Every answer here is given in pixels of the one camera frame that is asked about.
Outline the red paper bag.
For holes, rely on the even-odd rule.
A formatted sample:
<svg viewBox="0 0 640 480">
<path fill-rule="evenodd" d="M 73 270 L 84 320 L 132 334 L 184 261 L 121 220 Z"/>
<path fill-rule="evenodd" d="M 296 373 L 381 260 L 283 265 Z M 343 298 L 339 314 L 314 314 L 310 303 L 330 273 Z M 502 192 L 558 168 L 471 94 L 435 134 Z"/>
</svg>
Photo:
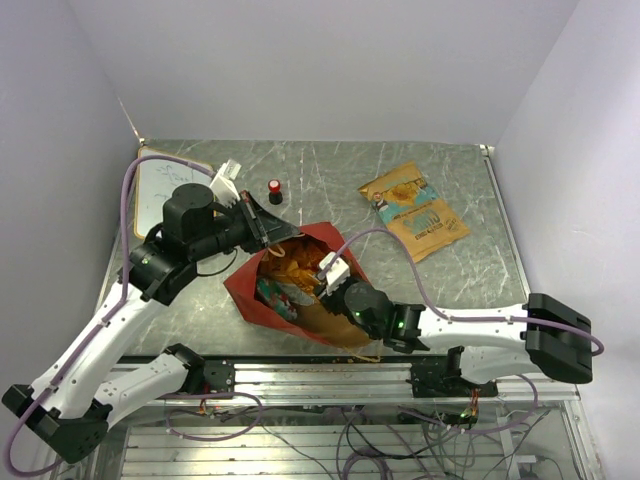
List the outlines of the red paper bag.
<svg viewBox="0 0 640 480">
<path fill-rule="evenodd" d="M 325 310 L 314 294 L 320 262 L 344 243 L 329 222 L 304 225 L 253 255 L 224 286 L 246 322 L 355 354 L 374 341 L 345 315 Z"/>
</svg>

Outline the orange snack bag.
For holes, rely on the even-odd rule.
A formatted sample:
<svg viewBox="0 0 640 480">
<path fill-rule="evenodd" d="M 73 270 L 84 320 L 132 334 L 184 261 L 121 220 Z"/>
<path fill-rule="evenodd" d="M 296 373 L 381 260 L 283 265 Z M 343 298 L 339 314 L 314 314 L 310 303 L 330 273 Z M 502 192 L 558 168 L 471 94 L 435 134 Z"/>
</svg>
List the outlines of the orange snack bag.
<svg viewBox="0 0 640 480">
<path fill-rule="evenodd" d="M 328 253 L 329 247 L 324 242 L 308 235 L 296 236 L 268 247 L 259 262 L 258 273 L 315 298 L 314 288 L 319 285 L 315 275 Z"/>
</svg>

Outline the brown teal chips bag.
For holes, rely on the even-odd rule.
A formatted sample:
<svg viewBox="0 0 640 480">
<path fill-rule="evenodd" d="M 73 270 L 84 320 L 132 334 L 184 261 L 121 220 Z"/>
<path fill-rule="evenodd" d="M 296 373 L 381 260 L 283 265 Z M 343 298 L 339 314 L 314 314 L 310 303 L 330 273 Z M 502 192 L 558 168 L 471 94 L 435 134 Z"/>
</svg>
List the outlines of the brown teal chips bag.
<svg viewBox="0 0 640 480">
<path fill-rule="evenodd" d="M 469 227 L 413 161 L 361 186 L 359 193 L 401 240 L 414 262 L 470 234 Z"/>
</svg>

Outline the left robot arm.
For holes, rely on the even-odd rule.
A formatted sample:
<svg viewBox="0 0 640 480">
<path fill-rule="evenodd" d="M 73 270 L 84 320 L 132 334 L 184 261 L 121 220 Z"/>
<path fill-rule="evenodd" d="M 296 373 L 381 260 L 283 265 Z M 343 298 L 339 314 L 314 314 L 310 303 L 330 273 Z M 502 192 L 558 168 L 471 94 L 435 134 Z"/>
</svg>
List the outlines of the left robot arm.
<svg viewBox="0 0 640 480">
<path fill-rule="evenodd" d="M 86 458 L 114 425 L 148 402 L 202 390 L 205 361 L 182 344 L 115 380 L 106 378 L 133 338 L 197 279 L 199 261 L 235 248 L 257 253 L 299 232 L 247 191 L 230 206 L 219 200 L 203 184 L 177 187 L 163 205 L 161 223 L 125 258 L 80 337 L 43 375 L 3 395 L 3 404 L 62 461 Z"/>
</svg>

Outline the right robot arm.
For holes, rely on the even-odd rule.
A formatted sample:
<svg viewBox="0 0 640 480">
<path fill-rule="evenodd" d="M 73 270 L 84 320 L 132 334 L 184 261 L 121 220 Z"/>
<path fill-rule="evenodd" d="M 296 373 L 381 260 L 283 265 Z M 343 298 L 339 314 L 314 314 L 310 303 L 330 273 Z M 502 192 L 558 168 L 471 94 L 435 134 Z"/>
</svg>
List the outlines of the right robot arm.
<svg viewBox="0 0 640 480">
<path fill-rule="evenodd" d="M 322 306 L 345 316 L 370 339 L 403 354 L 444 350 L 440 373 L 450 394 L 511 375 L 542 373 L 568 384 L 593 379 L 591 322 L 553 297 L 533 293 L 524 304 L 445 310 L 394 302 L 363 280 L 314 290 Z"/>
</svg>

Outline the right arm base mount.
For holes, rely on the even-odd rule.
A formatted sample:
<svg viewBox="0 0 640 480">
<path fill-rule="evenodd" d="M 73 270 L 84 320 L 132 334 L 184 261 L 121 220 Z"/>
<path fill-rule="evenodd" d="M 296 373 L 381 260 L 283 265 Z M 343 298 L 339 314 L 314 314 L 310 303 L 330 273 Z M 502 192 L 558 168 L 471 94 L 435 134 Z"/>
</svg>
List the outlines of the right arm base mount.
<svg viewBox="0 0 640 480">
<path fill-rule="evenodd" d="M 495 381 L 475 385 L 450 374 L 445 356 L 419 357 L 412 361 L 407 383 L 411 386 L 414 398 L 471 397 L 474 389 L 481 398 L 498 396 Z"/>
</svg>

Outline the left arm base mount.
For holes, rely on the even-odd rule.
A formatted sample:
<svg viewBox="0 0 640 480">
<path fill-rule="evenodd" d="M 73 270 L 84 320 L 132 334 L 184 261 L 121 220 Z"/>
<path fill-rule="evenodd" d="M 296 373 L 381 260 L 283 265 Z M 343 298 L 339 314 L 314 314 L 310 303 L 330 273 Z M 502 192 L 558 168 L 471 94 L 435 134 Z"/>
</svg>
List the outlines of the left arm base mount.
<svg viewBox="0 0 640 480">
<path fill-rule="evenodd" d="M 227 360 L 206 361 L 203 368 L 203 393 L 229 393 L 235 387 L 235 368 Z"/>
</svg>

